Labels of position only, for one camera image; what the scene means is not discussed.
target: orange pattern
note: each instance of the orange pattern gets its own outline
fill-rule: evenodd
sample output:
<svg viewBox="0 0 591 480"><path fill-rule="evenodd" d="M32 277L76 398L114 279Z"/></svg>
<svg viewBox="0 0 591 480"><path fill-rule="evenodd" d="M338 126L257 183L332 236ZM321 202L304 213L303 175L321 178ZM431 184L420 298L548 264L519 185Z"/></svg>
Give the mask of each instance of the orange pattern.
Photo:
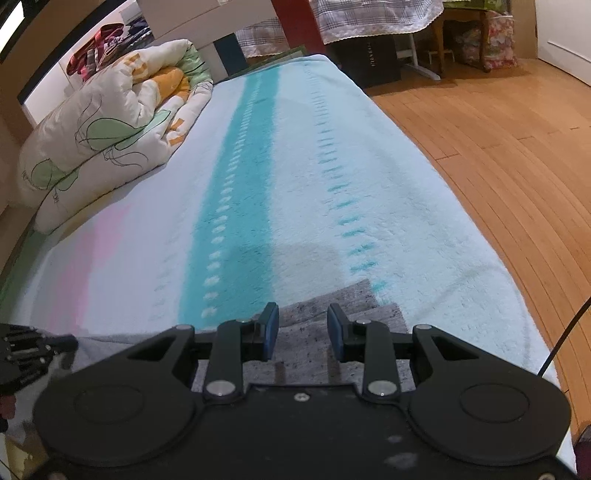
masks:
<svg viewBox="0 0 591 480"><path fill-rule="evenodd" d="M120 59L117 59L113 62L113 67L119 63L121 63L122 61L125 62L125 64L129 67L133 64L133 62L135 62L136 60L139 59L139 53L135 53L131 56L125 56L125 57L121 57Z"/></svg>
<svg viewBox="0 0 591 480"><path fill-rule="evenodd" d="M174 91L173 95L179 97L181 100L183 100L183 102L187 102L190 92L191 86L189 84L189 78L187 76L183 76L183 79L178 84L178 87Z"/></svg>
<svg viewBox="0 0 591 480"><path fill-rule="evenodd" d="M175 123L173 123L172 125L170 125L168 127L168 131L177 131L178 128L184 123L184 120L182 118L178 118L177 121Z"/></svg>
<svg viewBox="0 0 591 480"><path fill-rule="evenodd" d="M159 105L170 95L177 94L176 92L183 83L183 76L183 71L177 67L164 67L153 75L151 80L156 82L160 93Z"/></svg>
<svg viewBox="0 0 591 480"><path fill-rule="evenodd" d="M148 77L148 65L142 63L139 67L134 68L131 72L131 76L134 79L134 84L145 80Z"/></svg>
<svg viewBox="0 0 591 480"><path fill-rule="evenodd" d="M179 135L178 137L173 138L172 140L168 140L168 144L173 147L175 146L177 143L183 143L185 137L187 136L187 134L184 135Z"/></svg>

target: black cable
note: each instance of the black cable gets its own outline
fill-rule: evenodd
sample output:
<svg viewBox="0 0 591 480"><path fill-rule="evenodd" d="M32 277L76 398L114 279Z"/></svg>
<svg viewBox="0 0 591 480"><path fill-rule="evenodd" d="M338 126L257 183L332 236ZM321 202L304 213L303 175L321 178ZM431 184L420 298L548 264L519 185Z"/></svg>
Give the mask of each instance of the black cable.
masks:
<svg viewBox="0 0 591 480"><path fill-rule="evenodd" d="M577 325L577 323L579 322L581 317L585 314L585 312L589 309L589 307L591 307L591 297L589 297L587 299L587 301L585 303L583 303L583 306L579 309L579 311L576 313L576 315L570 321L569 326L565 328L563 334L558 339L558 342L556 342L556 345L554 346L554 348L550 352L548 358L544 362L544 365L542 365L542 368L540 368L540 371L538 372L538 375L540 377L546 373L546 370L548 370L548 367L552 363L552 360L554 360L554 357L558 353L558 350L560 350L560 347L562 347L562 344L566 340L566 337L569 336L569 334L570 334L570 332L572 332L574 326Z"/></svg>
<svg viewBox="0 0 591 480"><path fill-rule="evenodd" d="M21 480L16 473L14 473L12 470L10 470L10 467L6 463L4 463L1 458L0 458L0 463L2 463L6 467L6 470L8 470L14 478L16 478L17 480Z"/></svg>

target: door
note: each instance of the door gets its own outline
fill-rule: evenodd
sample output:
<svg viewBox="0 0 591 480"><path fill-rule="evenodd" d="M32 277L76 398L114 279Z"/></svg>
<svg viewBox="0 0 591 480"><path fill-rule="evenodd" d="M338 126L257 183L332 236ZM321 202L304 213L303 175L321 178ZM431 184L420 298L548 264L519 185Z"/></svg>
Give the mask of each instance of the door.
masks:
<svg viewBox="0 0 591 480"><path fill-rule="evenodd" d="M591 0L536 0L535 7L538 57L591 85Z"/></svg>

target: black box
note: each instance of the black box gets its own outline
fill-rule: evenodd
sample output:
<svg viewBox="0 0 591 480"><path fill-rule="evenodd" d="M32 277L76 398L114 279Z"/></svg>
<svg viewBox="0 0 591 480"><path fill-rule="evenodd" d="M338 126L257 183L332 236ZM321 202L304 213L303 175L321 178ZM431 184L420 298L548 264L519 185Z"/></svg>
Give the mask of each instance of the black box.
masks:
<svg viewBox="0 0 591 480"><path fill-rule="evenodd" d="M347 38L330 44L340 69L360 88L400 80L392 35Z"/></svg>

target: clothes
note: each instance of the clothes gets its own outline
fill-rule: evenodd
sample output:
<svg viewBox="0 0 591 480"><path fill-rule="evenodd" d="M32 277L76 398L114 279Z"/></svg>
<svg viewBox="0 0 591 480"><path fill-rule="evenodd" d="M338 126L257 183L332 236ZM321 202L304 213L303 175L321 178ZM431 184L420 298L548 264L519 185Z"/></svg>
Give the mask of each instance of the clothes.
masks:
<svg viewBox="0 0 591 480"><path fill-rule="evenodd" d="M136 33L142 31L144 28L149 28L148 22L144 17L138 17L131 22L129 22L129 35L135 35Z"/></svg>
<svg viewBox="0 0 591 480"><path fill-rule="evenodd" d="M513 17L492 11L487 12L486 16L489 32L484 65L491 70L517 66L513 41ZM463 35L457 36L456 42L462 48L464 61L468 63L480 61L480 27L471 28Z"/></svg>
<svg viewBox="0 0 591 480"><path fill-rule="evenodd" d="M79 73L84 82L92 77L96 73L96 58L102 58L105 43L120 37L123 34L123 27L122 23L111 23L100 27L95 36L72 55L66 73L68 75Z"/></svg>
<svg viewBox="0 0 591 480"><path fill-rule="evenodd" d="M117 43L114 43L109 48L105 49L103 57L99 60L98 70L108 67L115 60L121 58L123 55L129 53L132 50L144 48L153 40L154 36L152 35L152 31L149 27L145 27L139 30L137 33L129 35L125 38L120 37L120 40Z"/></svg>

